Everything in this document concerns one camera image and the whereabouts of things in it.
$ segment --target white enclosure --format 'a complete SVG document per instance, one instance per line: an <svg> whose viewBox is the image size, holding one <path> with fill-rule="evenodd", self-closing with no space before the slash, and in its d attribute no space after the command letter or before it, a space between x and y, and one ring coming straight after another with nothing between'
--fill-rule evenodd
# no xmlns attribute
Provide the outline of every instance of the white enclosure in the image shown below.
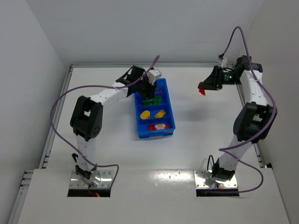
<svg viewBox="0 0 299 224"><path fill-rule="evenodd" d="M298 8L297 0L1 0L0 224L24 170L38 168L71 63L150 63L160 54L160 63L214 65L237 25L278 106L259 144L263 160L290 222L299 223ZM235 62L242 54L237 32L226 56Z"/></svg>
<svg viewBox="0 0 299 224"><path fill-rule="evenodd" d="M240 197L196 197L193 170L206 169L208 156L218 158L222 153L217 149L229 145L233 122L242 108L238 89L231 85L202 96L190 87L213 68L156 68L167 80L174 134L138 138L133 96L104 110L94 159L101 165L120 166L110 198L67 197L74 150L56 135L45 149L50 155L44 164L47 168L34 171L18 224L96 223L99 217L105 224L288 224L273 171L259 167L254 146L243 160L263 173L260 189ZM127 69L73 68L66 86L69 90L91 82L110 84ZM72 144L77 142L69 125L72 109L79 96L98 90L80 89L64 100L57 130ZM239 190L260 182L258 173L242 164L236 178Z"/></svg>

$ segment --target metal frame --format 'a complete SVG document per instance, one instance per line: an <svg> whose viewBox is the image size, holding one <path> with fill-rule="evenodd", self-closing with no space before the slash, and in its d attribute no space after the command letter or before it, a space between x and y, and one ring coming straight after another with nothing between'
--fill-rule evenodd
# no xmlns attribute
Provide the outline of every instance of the metal frame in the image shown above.
<svg viewBox="0 0 299 224"><path fill-rule="evenodd" d="M230 181L218 181L212 178L212 170L194 170L194 180L196 190L237 190L238 183L235 175Z"/></svg>
<svg viewBox="0 0 299 224"><path fill-rule="evenodd" d="M60 91L60 95L67 91L67 88L68 88L70 80L71 80L72 72L73 72L73 68L72 68L72 66L70 66L69 69L66 72L64 83L63 83L62 89ZM64 105L64 99L65 99L65 97L63 97L59 101L59 103L57 104L55 113L54 113L53 124L54 124L55 127L58 126L60 114L61 114L61 111L62 111L62 107ZM54 137L55 137L55 133L54 133L53 129L50 127L49 134L48 134L48 137L47 137L47 141L46 141L45 147L43 149L42 158L41 158L41 161L40 161L40 164L39 164L39 167L38 167L39 169L47 168L47 165L45 163L47 163L48 161L46 161L46 158L50 156L51 148L52 148L52 145L53 145L53 142L54 142Z"/></svg>
<svg viewBox="0 0 299 224"><path fill-rule="evenodd" d="M28 192L28 188L30 185L30 181L33 175L33 170L25 170L25 173L22 178L22 182L20 185L19 192L17 194L17 198L14 202L13 209L11 211L9 220L7 224L17 224L19 221L19 217L23 208L23 204L25 202L25 198Z"/></svg>
<svg viewBox="0 0 299 224"><path fill-rule="evenodd" d="M112 183L112 170L95 170L89 182L83 181L76 171L72 171L69 189L88 189L88 185L91 185L91 189L108 190Z"/></svg>
<svg viewBox="0 0 299 224"><path fill-rule="evenodd" d="M67 70L66 75L65 75L65 79L64 79L64 83L62 86L62 89L60 91L60 94L64 93L65 91L67 91L70 80L71 80L71 75L73 72L74 68L119 68L119 67L127 67L131 65L130 63L120 63L120 64L109 64L109 63L103 63L103 64L96 64L96 63L73 63ZM149 65L151 65L150 63L137 63L136 65L142 66L142 67L147 67ZM190 67L190 68L199 68L199 67L206 67L206 68L212 68L214 66L214 63L159 63L157 64L157 67L180 67L180 68L186 68L186 67ZM240 86L237 86L238 92L239 92L239 96L240 96L240 100L242 105L244 105L244 96L243 96L243 92L242 92L242 88L240 88ZM54 113L54 118L53 118L53 123L54 126L57 127L58 126L58 122L60 119L60 115L62 112L62 108L64 105L64 99L65 97L63 97L60 102L57 104L55 113ZM54 137L55 137L55 133L53 131L52 128L50 128L49 130L49 134L47 137L47 141L43 150L43 154L42 154L42 158L40 161L40 165L39 165L39 169L43 169L43 168L47 168L47 164L48 164L48 160L50 157L50 153L51 153L51 148L54 142ZM254 148L256 151L256 155L257 155L257 159L259 162L259 165L261 168L264 168L264 164L263 164L263 160L261 158L261 154L260 154L260 150L257 144L254 144ZM23 207L23 204L25 202L25 198L26 198L26 194L29 188L29 184L30 184L30 180L31 177L33 175L33 170L28 170L25 171L25 174L23 176L22 179L22 183L16 198L16 201L14 203L8 224L17 224L20 214L21 214L21 210Z"/></svg>

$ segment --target white wall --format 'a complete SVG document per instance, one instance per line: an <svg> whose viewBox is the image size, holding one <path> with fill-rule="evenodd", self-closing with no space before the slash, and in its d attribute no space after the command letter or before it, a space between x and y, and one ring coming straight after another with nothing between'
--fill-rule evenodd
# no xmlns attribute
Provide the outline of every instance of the white wall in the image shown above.
<svg viewBox="0 0 299 224"><path fill-rule="evenodd" d="M0 224L39 165L66 68L24 0L0 1Z"/></svg>
<svg viewBox="0 0 299 224"><path fill-rule="evenodd" d="M264 0L247 36L252 61L263 65L264 85L278 116L260 143L271 162L291 223L299 223L299 1Z"/></svg>
<svg viewBox="0 0 299 224"><path fill-rule="evenodd" d="M73 62L215 62L263 0L27 0L60 58ZM228 59L235 59L236 37Z"/></svg>

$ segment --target cable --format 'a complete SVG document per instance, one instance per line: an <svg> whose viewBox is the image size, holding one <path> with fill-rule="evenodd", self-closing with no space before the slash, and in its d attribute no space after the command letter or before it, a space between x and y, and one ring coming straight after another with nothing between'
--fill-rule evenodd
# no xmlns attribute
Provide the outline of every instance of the cable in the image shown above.
<svg viewBox="0 0 299 224"><path fill-rule="evenodd" d="M219 188L218 183L215 183L215 187L212 190L215 190L216 187Z"/></svg>
<svg viewBox="0 0 299 224"><path fill-rule="evenodd" d="M213 165L214 165L214 157L213 157L213 155L209 155L209 159L207 160L207 166L206 166L206 170L207 170L207 172L209 172L210 173L210 171L209 171L209 165L210 165L210 159L212 158L212 162L213 162Z"/></svg>
<svg viewBox="0 0 299 224"><path fill-rule="evenodd" d="M244 146L245 144L247 144L247 143L253 141L253 140L256 139L257 137L259 137L261 134L263 134L263 132L264 132L264 131L271 125L271 123L273 122L273 120L274 120L274 118L275 118L276 111L277 111L276 103L275 103L275 100L274 100L273 96L272 96L272 95L269 93L269 91L263 86L263 84L258 80L258 78L256 77L256 75L255 75L255 73L254 73L254 70L253 70L253 67L252 67L252 63L251 63L251 60L250 60L250 54L249 54L248 47L247 47L247 43L246 43L246 40L245 40L245 35L244 35L244 32L243 32L243 30L242 30L241 27L237 26L237 27L234 28L233 33L232 33L232 35L231 35L231 37L230 37L230 39L229 39L228 46L226 47L226 49L224 50L224 52L223 52L222 55L224 55L224 54L227 52L227 50L228 50L228 48L229 48L229 46L230 46L230 43L231 43L231 41L232 41L232 39L233 39L234 33L235 33L235 31L236 31L237 29L240 30L241 35L242 35L242 39L243 39L243 43L244 43L244 47L245 47L245 51L246 51L246 55L247 55L247 58L248 58L248 61L249 61L249 68L250 68L250 71L251 71L251 73L252 73L254 79L255 79L256 82L258 83L258 85L264 90L264 92L265 92L265 93L268 95L268 97L270 98L270 100L271 100L271 102L272 102L272 105L273 105L273 112L272 112L272 115L271 115L269 121L267 122L267 124L266 124L266 125L265 125L265 126L264 126L264 127L257 133L257 134L255 134L254 136L252 136L250 139L248 139L248 140L246 140L246 141L244 141L244 142L242 142L242 143L240 143L240 144L238 144L238 145L235 145L235 146L230 146L230 147L220 148L220 149L219 149L220 152L225 152L225 153L229 154L230 156L232 156L233 158L235 158L236 160L238 160L240 163L242 163L242 164L244 164L244 165L246 165L246 166L248 166L248 167L250 167L250 168L255 169L255 170L261 175L261 181L260 181L259 185L257 185L257 186L254 187L254 188L251 188L251 189L249 189L249 190L230 191L230 192L229 192L229 191L217 192L217 193L222 193L222 194L231 194L231 193L238 194L238 193L246 193L246 192L254 191L254 190L256 190L256 189L258 189L258 188L260 188L260 187L262 186L262 184L263 184L263 180L264 180L264 177L263 177L262 172L261 172L259 169L255 168L254 166L251 166L250 164L245 163L245 162L243 162L242 160L239 160L236 156L234 156L233 154L231 154L230 152L228 152L228 150L231 150L231 149L234 149L234 148L238 148L238 147Z"/></svg>
<svg viewBox="0 0 299 224"><path fill-rule="evenodd" d="M88 186L88 193L89 193L91 196L95 197L94 194L90 191L90 186Z"/></svg>
<svg viewBox="0 0 299 224"><path fill-rule="evenodd" d="M83 156L83 154L82 154L82 153L81 153L81 152L80 152L80 151L79 151L73 144L71 144L67 139L65 139L65 138L64 138L64 137L57 131L57 129L55 128L54 123L53 123L53 118L54 118L55 108L56 108L58 102L61 100L62 97L64 97L66 94L68 94L68 93L70 93L70 92L72 92L72 91L78 90L78 89L90 88L90 87L100 87L100 88L107 88L107 89L123 89L123 88L128 88L128 87L130 87L130 86L132 86L132 85L135 85L135 84L136 84L137 82L139 82L144 76L146 76L147 73L148 73L150 70L152 70L152 69L154 68L154 66L155 66L155 64L158 62L159 58L160 58L160 55L158 55L158 56L155 58L155 60L153 61L152 65L149 67L149 69L146 70L146 72L145 72L142 76L140 76L137 80L135 80L134 82L132 82L132 83L130 83L130 84L128 84L128 85L121 86L121 87L113 87L113 86L106 86L106 85L83 85L83 86L78 86L78 87L75 87L75 88L73 88L73 89L70 89L70 90L64 92L61 96L59 96L59 97L56 99L56 101L54 102L54 104L53 104L53 106L52 106L52 109L51 109L51 111L50 111L50 124L51 124L51 127L53 128L53 131L55 132L55 134L56 134L59 138L61 138L65 143L67 143L69 146L71 146L74 150L76 150L76 152L79 153L79 154L82 156L82 158L83 158L86 162L88 162L89 164L91 164L91 165L93 165L93 166L95 166L95 167L99 167L99 168L107 168L107 167L116 167L116 168L117 168L116 173L115 173L115 176L114 176L114 178L113 178L113 180L112 180L112 182L111 182L111 185L110 185L110 190L111 190L111 188L112 188L112 186L113 186L113 184L114 184L114 181L115 181L115 179L116 179L116 177L117 177L117 174L118 174L118 171L119 171L119 168L120 168L119 165L118 165L118 164L98 165L98 164L94 164L94 163L90 162L85 156Z"/></svg>

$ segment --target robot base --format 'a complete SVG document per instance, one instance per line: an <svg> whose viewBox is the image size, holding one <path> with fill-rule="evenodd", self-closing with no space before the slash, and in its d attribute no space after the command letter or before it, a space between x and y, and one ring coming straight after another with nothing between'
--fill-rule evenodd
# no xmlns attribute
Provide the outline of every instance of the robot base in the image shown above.
<svg viewBox="0 0 299 224"><path fill-rule="evenodd" d="M68 197L110 197L112 170L92 171L90 180L71 173Z"/></svg>
<svg viewBox="0 0 299 224"><path fill-rule="evenodd" d="M212 178L207 170L194 170L195 188L197 197L218 197L218 196L239 196L238 184L235 175L230 181L218 181ZM231 194L222 194L223 191L229 191Z"/></svg>

